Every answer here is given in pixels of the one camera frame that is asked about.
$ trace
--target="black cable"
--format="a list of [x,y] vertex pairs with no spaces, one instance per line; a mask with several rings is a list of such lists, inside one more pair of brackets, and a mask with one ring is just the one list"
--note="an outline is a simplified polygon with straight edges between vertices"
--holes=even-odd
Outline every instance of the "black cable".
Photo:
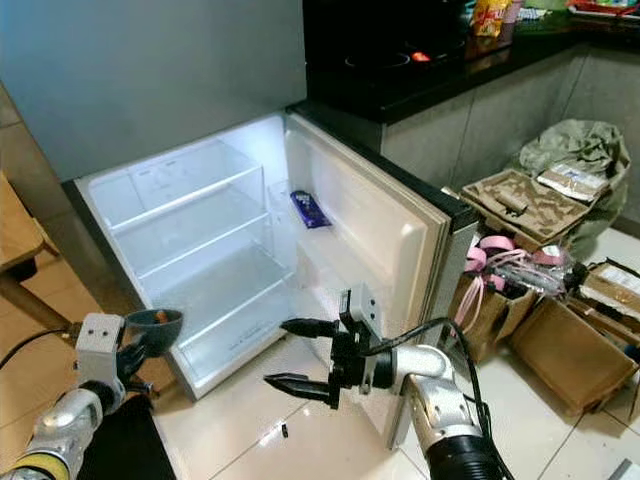
[[11,350],[9,350],[9,353],[7,353],[5,355],[5,357],[2,359],[2,361],[0,361],[0,370],[2,370],[2,367],[4,367],[7,362],[9,360],[11,360],[13,358],[13,356],[18,353],[18,351],[24,347],[25,345],[33,342],[34,340],[37,340],[40,337],[44,337],[45,335],[49,335],[51,333],[67,333],[67,329],[65,328],[59,328],[56,330],[45,330],[43,332],[38,332],[34,335],[31,335],[28,338],[25,338],[24,340],[22,340],[20,343],[18,343],[15,347],[13,347]]
[[435,328],[439,325],[446,324],[449,328],[453,329],[458,336],[458,340],[460,341],[460,345],[462,346],[462,353],[467,362],[467,368],[469,370],[469,377],[471,378],[471,386],[473,387],[473,403],[476,405],[476,412],[478,414],[478,423],[480,423],[480,430],[482,431],[483,437],[487,440],[489,445],[493,450],[493,454],[496,458],[500,466],[500,470],[502,470],[502,474],[507,478],[507,480],[515,480],[509,468],[504,463],[496,444],[493,441],[493,432],[491,428],[491,413],[489,412],[489,406],[482,401],[482,393],[480,392],[480,382],[478,381],[478,373],[476,372],[476,366],[473,363],[473,359],[471,358],[471,353],[469,349],[469,342],[467,338],[462,333],[460,327],[452,322],[447,317],[435,318],[433,320],[429,320],[422,325],[418,325],[417,327],[409,330],[408,332],[403,333],[402,335],[397,336],[396,338],[392,338],[389,340],[385,340],[375,347],[370,348],[364,353],[365,357],[369,357],[372,355],[377,355],[382,352],[386,352],[391,350],[398,345],[408,342],[414,337],[421,335],[422,333]]

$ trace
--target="blue chocolate bar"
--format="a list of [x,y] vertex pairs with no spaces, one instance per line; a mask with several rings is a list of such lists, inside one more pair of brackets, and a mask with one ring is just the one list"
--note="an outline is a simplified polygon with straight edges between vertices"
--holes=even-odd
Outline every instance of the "blue chocolate bar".
[[313,197],[303,190],[296,190],[291,195],[291,200],[296,206],[300,218],[307,226],[307,228],[326,227],[331,225],[331,222],[325,217],[322,210],[313,199]]

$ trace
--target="gray wall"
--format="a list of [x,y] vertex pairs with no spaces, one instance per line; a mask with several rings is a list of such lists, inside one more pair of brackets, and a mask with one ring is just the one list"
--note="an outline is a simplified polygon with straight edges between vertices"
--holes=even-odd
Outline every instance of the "gray wall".
[[571,95],[565,118],[603,120],[624,135],[632,162],[629,198],[622,216],[640,232],[640,55],[591,49]]
[[496,173],[562,118],[582,55],[564,52],[386,126],[382,153],[437,187]]

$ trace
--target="yellow stripe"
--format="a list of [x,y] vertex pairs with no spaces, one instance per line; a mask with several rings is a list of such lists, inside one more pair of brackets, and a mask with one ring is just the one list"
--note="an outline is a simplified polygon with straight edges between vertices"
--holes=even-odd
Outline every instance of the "yellow stripe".
[[69,470],[62,460],[46,453],[32,453],[22,457],[13,466],[13,470],[25,467],[35,467],[52,475],[55,480],[70,480]]

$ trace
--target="black countertop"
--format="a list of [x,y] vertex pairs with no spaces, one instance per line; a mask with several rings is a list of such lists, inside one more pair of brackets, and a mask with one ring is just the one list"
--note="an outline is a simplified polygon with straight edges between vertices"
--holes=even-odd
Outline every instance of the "black countertop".
[[496,40],[469,38],[466,59],[404,70],[307,67],[308,98],[379,123],[395,123],[580,44],[640,51],[640,22],[584,20],[556,12],[511,26]]

